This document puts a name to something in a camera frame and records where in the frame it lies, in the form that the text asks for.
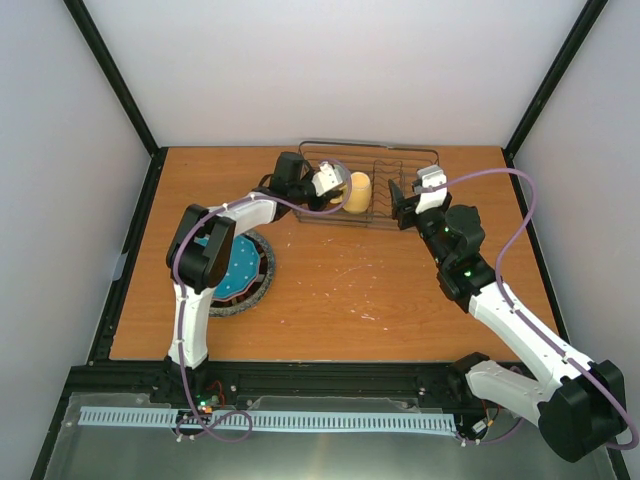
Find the yellow mug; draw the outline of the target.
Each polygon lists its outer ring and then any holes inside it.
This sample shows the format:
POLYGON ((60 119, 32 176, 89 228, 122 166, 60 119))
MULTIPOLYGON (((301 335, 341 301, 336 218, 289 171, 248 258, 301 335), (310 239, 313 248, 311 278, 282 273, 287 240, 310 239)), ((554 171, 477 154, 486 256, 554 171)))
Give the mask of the yellow mug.
POLYGON ((371 180, 363 172, 353 172, 351 174, 351 183, 351 194, 346 200, 343 209, 350 214, 363 214, 368 210, 371 202, 371 180))

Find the black wire dish rack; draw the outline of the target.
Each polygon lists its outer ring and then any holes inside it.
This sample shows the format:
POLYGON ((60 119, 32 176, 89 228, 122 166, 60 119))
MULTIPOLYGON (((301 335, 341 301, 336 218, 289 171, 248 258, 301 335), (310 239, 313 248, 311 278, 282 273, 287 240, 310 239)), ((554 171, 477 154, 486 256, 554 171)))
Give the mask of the black wire dish rack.
POLYGON ((298 145, 298 153, 314 167, 324 160, 337 159, 350 172, 366 174, 372 187, 369 206, 363 213, 340 210, 327 216, 314 216, 298 212, 296 217, 300 222, 382 230, 397 228, 391 216, 388 182, 393 181, 403 196, 409 198, 414 195, 417 171, 440 163, 439 152, 433 148, 365 142, 305 140, 298 145))

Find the blue dotted plate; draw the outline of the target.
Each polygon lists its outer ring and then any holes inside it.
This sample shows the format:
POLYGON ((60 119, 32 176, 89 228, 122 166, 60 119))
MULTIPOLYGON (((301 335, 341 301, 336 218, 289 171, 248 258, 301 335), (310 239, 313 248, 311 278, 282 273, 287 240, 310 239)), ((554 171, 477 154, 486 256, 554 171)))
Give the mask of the blue dotted plate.
POLYGON ((258 247, 246 235, 220 240, 196 237, 185 250, 180 277, 195 294, 212 293, 214 301, 230 301, 246 293, 260 275, 258 247))

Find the pink plate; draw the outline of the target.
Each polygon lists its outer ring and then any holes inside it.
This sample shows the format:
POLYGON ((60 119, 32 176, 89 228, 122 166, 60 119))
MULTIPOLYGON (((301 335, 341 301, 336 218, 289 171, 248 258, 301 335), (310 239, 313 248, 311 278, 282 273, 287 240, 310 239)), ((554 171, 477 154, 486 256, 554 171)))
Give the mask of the pink plate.
POLYGON ((242 277, 227 275, 224 281, 219 284, 212 296, 212 301, 217 303, 228 303, 233 300, 240 300, 256 291, 265 279, 264 274, 256 274, 253 278, 248 275, 242 277))

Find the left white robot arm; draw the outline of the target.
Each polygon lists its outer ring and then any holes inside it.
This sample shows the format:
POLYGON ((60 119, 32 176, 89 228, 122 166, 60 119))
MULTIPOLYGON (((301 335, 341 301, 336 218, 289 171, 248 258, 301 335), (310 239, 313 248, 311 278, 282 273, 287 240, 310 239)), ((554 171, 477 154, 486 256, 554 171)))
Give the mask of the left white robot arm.
POLYGON ((166 257, 176 297, 168 357, 183 367, 172 388, 184 401, 197 402, 208 390, 208 378, 197 368, 208 359, 210 304, 229 268, 235 238, 291 210, 334 213, 339 208, 329 208, 330 200, 347 198, 351 189, 351 173, 340 161, 325 160, 313 167, 302 155, 283 152, 274 171, 245 196, 217 207, 187 207, 166 257))

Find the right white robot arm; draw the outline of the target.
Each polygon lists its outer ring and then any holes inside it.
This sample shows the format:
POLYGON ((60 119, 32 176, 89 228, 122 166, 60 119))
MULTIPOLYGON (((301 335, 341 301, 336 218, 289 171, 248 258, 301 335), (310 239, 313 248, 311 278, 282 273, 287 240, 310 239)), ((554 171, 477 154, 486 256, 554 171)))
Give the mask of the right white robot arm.
POLYGON ((528 368, 523 375, 484 354, 460 361, 454 388, 461 400, 496 403, 539 429, 562 459, 575 462, 628 429, 622 372, 596 363, 533 315, 480 253, 485 238, 474 206, 454 205, 448 192, 417 186, 389 192, 400 229, 414 228, 432 255, 444 295, 492 330, 528 368))

